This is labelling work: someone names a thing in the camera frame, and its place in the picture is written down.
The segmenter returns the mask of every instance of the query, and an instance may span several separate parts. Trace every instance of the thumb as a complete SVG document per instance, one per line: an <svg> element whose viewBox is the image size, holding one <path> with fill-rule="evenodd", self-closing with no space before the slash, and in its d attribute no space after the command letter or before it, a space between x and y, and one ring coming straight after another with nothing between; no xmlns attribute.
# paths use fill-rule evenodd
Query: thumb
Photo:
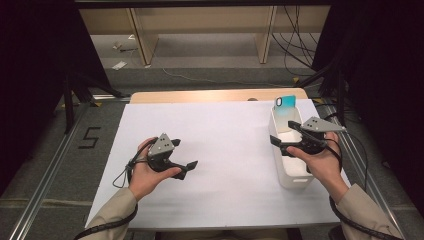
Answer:
<svg viewBox="0 0 424 240"><path fill-rule="evenodd" d="M181 172L181 168L173 167L173 168L166 169L163 172L160 172L159 175L160 175L161 180L165 180L167 178L170 178L170 177L177 175L180 172Z"/></svg>
<svg viewBox="0 0 424 240"><path fill-rule="evenodd" d="M305 153L301 149L293 147L293 146L289 146L287 147L287 152L289 152L294 157L302 159L306 164L308 163L309 154Z"/></svg>

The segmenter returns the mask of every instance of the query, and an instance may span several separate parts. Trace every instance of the white box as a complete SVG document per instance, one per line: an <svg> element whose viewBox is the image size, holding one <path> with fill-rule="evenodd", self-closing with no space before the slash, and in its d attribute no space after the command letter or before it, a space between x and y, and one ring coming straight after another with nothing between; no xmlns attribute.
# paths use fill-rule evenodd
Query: white box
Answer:
<svg viewBox="0 0 424 240"><path fill-rule="evenodd" d="M301 134L287 126L287 121L292 120L303 123L307 119L302 119L299 109L294 108L293 114L289 116L292 119L279 119L280 124L276 121L274 108L271 109L271 117L269 121L269 133L279 138L282 142L300 142ZM274 159L278 172L278 179L281 186L285 188L305 188L314 179L314 176L306 171L306 163L299 158L282 156L280 148L274 146Z"/></svg>

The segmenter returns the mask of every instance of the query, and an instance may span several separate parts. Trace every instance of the right hand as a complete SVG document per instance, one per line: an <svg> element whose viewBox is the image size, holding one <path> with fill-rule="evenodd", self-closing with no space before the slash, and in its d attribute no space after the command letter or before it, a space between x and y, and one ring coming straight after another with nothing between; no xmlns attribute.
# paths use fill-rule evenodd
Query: right hand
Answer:
<svg viewBox="0 0 424 240"><path fill-rule="evenodd" d="M333 140L327 141L328 146L337 152L337 154L340 154L340 149L336 144L339 140L337 134L327 132L325 138ZM339 161L333 153L324 149L320 153L309 155L299 148L292 146L288 147L287 151L294 157L302 159L308 165L312 175L324 185L336 203L341 200L349 188L340 174Z"/></svg>

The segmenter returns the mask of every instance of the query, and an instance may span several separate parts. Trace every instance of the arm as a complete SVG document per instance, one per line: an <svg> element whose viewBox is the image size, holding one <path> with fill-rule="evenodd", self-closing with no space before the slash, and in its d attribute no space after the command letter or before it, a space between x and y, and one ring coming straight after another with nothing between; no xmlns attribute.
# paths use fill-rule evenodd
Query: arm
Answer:
<svg viewBox="0 0 424 240"><path fill-rule="evenodd" d="M145 140L138 146L140 149L150 139ZM141 156L146 156L148 147L142 152ZM88 228L101 224L115 222L129 216L133 211L138 201L143 197L153 192L156 186L163 180L178 174L180 168L170 168L163 172L155 172L146 163L138 163L133 170L133 176L128 188L120 189L94 216L88 224ZM127 232L128 224L101 231L82 239L123 239Z"/></svg>
<svg viewBox="0 0 424 240"><path fill-rule="evenodd" d="M328 146L339 153L335 133L327 133ZM400 237L399 231L390 223L384 212L371 200L362 189L354 185L350 189L344 182L336 157L328 150L315 155L309 155L295 147L288 147L287 151L293 156L302 159L311 170L311 173L327 189L337 209L346 217L367 228ZM342 222L343 232L347 239L374 239Z"/></svg>

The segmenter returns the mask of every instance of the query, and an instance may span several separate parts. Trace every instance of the black curtain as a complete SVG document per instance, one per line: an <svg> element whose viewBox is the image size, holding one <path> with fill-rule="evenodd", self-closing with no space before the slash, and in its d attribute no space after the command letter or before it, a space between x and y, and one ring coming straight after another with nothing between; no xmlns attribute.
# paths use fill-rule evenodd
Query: black curtain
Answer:
<svg viewBox="0 0 424 240"><path fill-rule="evenodd" d="M110 86L72 3L0 2L0 194L30 158L63 94L67 75L84 74Z"/></svg>
<svg viewBox="0 0 424 240"><path fill-rule="evenodd" d="M363 122L422 216L423 16L421 1L386 2L349 82Z"/></svg>
<svg viewBox="0 0 424 240"><path fill-rule="evenodd" d="M364 3L365 0L349 4L340 1L330 7L312 63L313 70L319 71L333 60L347 29L351 27Z"/></svg>

